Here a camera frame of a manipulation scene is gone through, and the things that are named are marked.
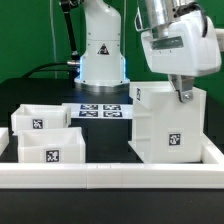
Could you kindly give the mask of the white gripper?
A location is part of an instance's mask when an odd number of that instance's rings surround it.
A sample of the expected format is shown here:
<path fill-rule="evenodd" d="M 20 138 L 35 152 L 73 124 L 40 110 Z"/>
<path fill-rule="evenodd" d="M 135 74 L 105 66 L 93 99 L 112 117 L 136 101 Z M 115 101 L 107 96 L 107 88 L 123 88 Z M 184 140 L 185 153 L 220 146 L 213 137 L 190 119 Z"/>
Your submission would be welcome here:
<path fill-rule="evenodd" d="M 193 77 L 220 70 L 215 28 L 196 0 L 137 0 L 135 27 L 150 70 L 171 74 L 180 102 L 193 100 Z"/>

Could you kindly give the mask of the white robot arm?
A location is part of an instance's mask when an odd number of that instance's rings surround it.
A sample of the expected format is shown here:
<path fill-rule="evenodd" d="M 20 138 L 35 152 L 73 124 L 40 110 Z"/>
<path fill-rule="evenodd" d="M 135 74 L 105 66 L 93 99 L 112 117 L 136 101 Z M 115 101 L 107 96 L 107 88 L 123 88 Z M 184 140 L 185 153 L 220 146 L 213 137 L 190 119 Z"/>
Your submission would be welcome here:
<path fill-rule="evenodd" d="M 78 69 L 75 84 L 92 90 L 114 89 L 129 83 L 120 52 L 121 16 L 104 0 L 60 0 Z M 85 13 L 86 50 L 77 52 L 70 11 Z M 193 99 L 196 77 L 216 73 L 222 59 L 211 19 L 195 0 L 137 0 L 135 28 L 150 70 L 169 77 L 179 100 Z"/>

